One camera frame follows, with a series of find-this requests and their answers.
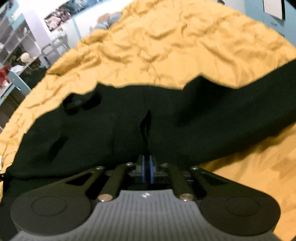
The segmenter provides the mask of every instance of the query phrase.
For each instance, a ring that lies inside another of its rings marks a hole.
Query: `poster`
[[[104,0],[69,0],[50,13],[44,21],[52,32],[63,23],[67,22],[75,14],[103,1]]]

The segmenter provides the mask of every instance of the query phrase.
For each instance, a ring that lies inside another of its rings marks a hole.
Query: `red object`
[[[7,80],[9,82],[9,79],[7,78],[9,70],[11,69],[11,66],[5,66],[4,68],[0,69],[0,87],[3,87],[3,82]]]

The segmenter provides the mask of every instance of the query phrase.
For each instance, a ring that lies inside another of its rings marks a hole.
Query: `blue cabinet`
[[[289,2],[285,0],[285,20],[265,13],[262,0],[245,0],[245,5],[246,13],[249,17],[263,22],[296,46],[296,9]]]

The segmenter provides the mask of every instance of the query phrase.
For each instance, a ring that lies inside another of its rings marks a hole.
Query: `bed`
[[[35,120],[70,93],[88,93],[97,83],[181,90],[198,75],[238,89],[296,58],[296,49],[274,30],[209,0],[135,0],[122,14],[112,28],[94,30],[65,53],[26,96],[0,134],[1,173]],[[290,241],[296,235],[295,160],[291,124],[202,167],[273,196],[281,207],[274,233]]]

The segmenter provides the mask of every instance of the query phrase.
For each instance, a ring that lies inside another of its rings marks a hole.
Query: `dark fabric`
[[[296,122],[295,93],[296,61],[241,89],[201,76],[183,90],[98,84],[37,119],[7,173],[26,185],[22,179],[62,178],[98,165],[113,168],[144,153],[159,163],[198,165]],[[6,198],[20,194],[13,182],[4,191],[6,209]],[[4,226],[0,223],[0,237]]]

